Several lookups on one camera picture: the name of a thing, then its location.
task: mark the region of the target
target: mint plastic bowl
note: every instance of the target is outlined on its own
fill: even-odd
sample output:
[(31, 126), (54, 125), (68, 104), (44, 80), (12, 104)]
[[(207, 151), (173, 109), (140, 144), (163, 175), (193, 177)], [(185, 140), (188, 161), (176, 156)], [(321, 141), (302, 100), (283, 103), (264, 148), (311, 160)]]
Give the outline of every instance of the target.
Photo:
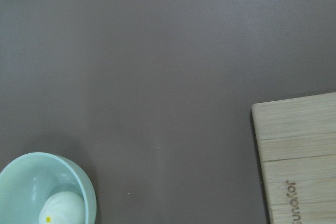
[(0, 223), (38, 224), (46, 200), (61, 191), (80, 195), (85, 205), (85, 224), (94, 224), (95, 191), (77, 164), (43, 152), (18, 157), (0, 173)]

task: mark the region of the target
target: wooden cutting board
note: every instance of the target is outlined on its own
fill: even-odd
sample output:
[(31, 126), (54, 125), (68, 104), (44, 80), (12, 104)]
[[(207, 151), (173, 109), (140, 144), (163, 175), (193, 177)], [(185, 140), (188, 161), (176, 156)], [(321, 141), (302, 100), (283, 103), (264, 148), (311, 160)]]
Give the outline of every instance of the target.
[(252, 113), (271, 224), (335, 224), (336, 93)]

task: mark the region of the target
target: gray tabletop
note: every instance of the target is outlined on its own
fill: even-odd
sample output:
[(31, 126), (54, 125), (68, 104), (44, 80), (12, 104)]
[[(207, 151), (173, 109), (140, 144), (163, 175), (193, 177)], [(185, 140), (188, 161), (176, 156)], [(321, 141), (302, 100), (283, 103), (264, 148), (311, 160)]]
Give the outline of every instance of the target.
[(90, 176), (102, 223), (267, 223), (250, 108), (336, 91), (336, 0), (0, 0), (0, 169)]

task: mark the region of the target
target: brand logo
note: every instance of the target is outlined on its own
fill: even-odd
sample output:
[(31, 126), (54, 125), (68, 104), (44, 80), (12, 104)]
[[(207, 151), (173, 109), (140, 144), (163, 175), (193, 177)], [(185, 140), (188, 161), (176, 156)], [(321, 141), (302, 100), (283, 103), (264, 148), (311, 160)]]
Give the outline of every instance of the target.
[(292, 209), (292, 216), (293, 216), (293, 222), (292, 224), (302, 224), (301, 220), (301, 215), (300, 215), (300, 208), (299, 208), (299, 200), (297, 197), (297, 192), (296, 192), (296, 183), (295, 182), (290, 182), (286, 181), (287, 183), (287, 197), (289, 199), (289, 203), (291, 205)]

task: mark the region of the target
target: cutting board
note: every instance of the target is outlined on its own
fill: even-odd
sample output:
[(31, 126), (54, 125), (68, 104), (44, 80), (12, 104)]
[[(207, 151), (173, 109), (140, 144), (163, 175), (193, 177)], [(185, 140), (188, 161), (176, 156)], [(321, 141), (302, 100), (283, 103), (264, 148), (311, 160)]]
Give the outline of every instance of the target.
[(336, 223), (336, 93), (252, 107), (271, 224)]

